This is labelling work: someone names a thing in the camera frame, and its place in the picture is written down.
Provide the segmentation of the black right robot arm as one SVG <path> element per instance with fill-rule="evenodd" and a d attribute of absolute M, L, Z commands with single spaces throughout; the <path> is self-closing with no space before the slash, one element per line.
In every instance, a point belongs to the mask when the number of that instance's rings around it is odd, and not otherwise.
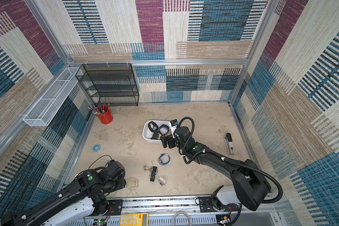
<path fill-rule="evenodd" d="M 195 128 L 189 129 L 181 125 L 185 120 L 194 124 L 190 117 L 163 124 L 162 127 L 167 128 L 168 132 L 161 136 L 161 141 L 164 148 L 177 147 L 185 164 L 208 166 L 232 181 L 232 186 L 219 186 L 211 195 L 215 210 L 222 211 L 230 204 L 242 204 L 247 209 L 256 211 L 262 203 L 270 204 L 282 199 L 283 188 L 274 177 L 260 170 L 250 159 L 244 162 L 235 160 L 196 142 L 193 138 Z"/>

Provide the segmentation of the silver chain pocket watch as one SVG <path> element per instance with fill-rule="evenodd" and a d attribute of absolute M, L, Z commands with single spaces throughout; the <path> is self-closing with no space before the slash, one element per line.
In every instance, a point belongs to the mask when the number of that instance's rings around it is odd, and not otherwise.
<path fill-rule="evenodd" d="M 151 161 L 151 164 L 152 165 L 145 164 L 144 167 L 143 167 L 144 171 L 148 171 L 150 173 L 154 172 L 156 174 L 157 173 L 157 167 L 154 166 L 153 161 Z"/>

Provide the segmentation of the translucent blue plastic watch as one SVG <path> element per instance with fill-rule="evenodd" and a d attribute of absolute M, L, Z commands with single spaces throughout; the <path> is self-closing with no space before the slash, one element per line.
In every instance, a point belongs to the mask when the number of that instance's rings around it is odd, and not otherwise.
<path fill-rule="evenodd" d="M 167 153 L 162 153 L 158 158 L 158 163 L 161 166 L 165 166 L 170 162 L 170 156 Z"/>

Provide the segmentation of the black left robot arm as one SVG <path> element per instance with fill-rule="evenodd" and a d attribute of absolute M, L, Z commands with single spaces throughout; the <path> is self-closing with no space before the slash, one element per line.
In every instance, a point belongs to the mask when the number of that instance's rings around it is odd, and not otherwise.
<path fill-rule="evenodd" d="M 22 212 L 1 216 L 2 226 L 63 226 L 89 216 L 108 217 L 106 195 L 125 188 L 125 167 L 111 160 L 105 167 L 86 169 L 65 188 Z"/>

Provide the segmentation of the black leather strap watch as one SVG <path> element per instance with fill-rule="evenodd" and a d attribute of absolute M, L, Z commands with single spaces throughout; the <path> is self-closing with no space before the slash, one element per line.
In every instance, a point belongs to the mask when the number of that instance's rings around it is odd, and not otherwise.
<path fill-rule="evenodd" d="M 154 182 L 157 172 L 158 172 L 158 168 L 156 166 L 153 166 L 151 168 L 151 175 L 150 175 L 150 181 L 151 182 Z"/>

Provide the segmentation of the black chunky digital watch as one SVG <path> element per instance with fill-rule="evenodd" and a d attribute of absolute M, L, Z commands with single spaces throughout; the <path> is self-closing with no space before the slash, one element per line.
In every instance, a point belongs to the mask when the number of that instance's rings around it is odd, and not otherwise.
<path fill-rule="evenodd" d="M 158 125 L 154 121 L 150 121 L 147 126 L 152 133 L 154 133 L 155 131 L 158 131 L 158 128 L 159 128 Z"/>

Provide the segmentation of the black rugged sports watch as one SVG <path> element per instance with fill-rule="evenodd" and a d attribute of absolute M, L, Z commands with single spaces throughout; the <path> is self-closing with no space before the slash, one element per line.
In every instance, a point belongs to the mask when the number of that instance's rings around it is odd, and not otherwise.
<path fill-rule="evenodd" d="M 161 136 L 167 135 L 169 131 L 170 131 L 170 128 L 166 124 L 161 125 L 158 129 L 158 132 L 160 133 Z"/>

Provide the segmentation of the small silver face watch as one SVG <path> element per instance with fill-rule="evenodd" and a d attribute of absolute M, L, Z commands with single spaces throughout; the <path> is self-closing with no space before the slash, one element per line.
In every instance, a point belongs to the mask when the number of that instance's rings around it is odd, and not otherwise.
<path fill-rule="evenodd" d="M 159 177 L 158 183 L 159 183 L 161 186 L 165 186 L 167 182 L 166 182 L 166 180 L 165 180 L 163 177 Z"/>

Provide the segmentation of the black round digital watch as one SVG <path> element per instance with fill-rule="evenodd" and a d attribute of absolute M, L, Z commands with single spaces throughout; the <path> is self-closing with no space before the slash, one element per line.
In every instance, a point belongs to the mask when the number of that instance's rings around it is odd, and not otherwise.
<path fill-rule="evenodd" d="M 151 137 L 151 140 L 158 140 L 160 139 L 160 136 L 161 136 L 160 133 L 155 131 Z"/>

